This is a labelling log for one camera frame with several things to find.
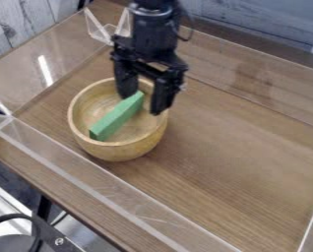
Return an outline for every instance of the wooden bowl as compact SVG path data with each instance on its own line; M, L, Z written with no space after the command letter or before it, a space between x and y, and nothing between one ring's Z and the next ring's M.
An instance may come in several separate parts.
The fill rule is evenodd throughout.
M68 125L77 144L94 157L107 161L124 161L147 154L158 145L168 119L168 111L159 116L148 113L152 85L139 80L144 92L143 109L130 118L106 142L90 138L88 129L114 109L120 101L115 79L110 78L87 87L72 99L68 107Z

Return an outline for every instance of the robotic arm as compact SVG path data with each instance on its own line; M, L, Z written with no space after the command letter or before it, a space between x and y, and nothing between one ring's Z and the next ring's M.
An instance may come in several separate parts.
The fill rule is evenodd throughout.
M150 112L154 115L171 107L175 95L184 83L188 65L175 50L180 18L184 13L179 0L134 0L128 6L132 14L132 35L115 35L115 76L118 93L123 98L138 91L138 75L154 81ZM160 71L148 63L167 67Z

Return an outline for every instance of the bowl rim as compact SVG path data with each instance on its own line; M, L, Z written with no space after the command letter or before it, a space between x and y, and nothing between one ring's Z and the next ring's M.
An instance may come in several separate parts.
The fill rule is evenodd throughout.
M95 86L100 85L102 83L106 82L112 82L115 81L115 78L106 78L98 82L95 82L94 84L91 84L86 89L83 89L79 94L72 98L69 105L68 105L68 110L67 110L67 120L68 120L68 126L69 129L72 131L72 133L88 144L96 145L96 146L102 146L102 147L119 147L119 146L126 146L126 145L131 145L136 142L140 142L142 140L144 140L146 138L148 138L158 130L159 128L163 126L163 122L164 120L167 121L168 118L168 109L164 110L162 112L160 116L160 123L159 125L155 127L155 131L150 132L150 133L144 133L139 138L128 140L128 141L120 141L120 142L102 142L98 140L94 140L91 138L88 138L77 129L77 127L75 126L73 123L73 116L72 116L72 110L73 110L73 106L76 104L77 99L80 98L80 96L90 90L92 89ZM151 82L148 82L147 80L139 79L139 83L144 83L147 85L151 85Z

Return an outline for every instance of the green block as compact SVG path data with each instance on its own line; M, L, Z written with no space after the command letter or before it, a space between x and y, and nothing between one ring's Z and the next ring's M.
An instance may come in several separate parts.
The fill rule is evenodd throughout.
M90 128L90 138L104 142L107 138L122 127L124 122L142 109L143 92L138 91L132 96L126 98L104 115L104 117Z

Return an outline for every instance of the screw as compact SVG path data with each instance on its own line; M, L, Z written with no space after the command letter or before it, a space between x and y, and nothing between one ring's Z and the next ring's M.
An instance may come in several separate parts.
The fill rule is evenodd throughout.
M56 238L56 240L55 240L55 245L56 245L56 246L61 246L63 243L64 243L64 238Z

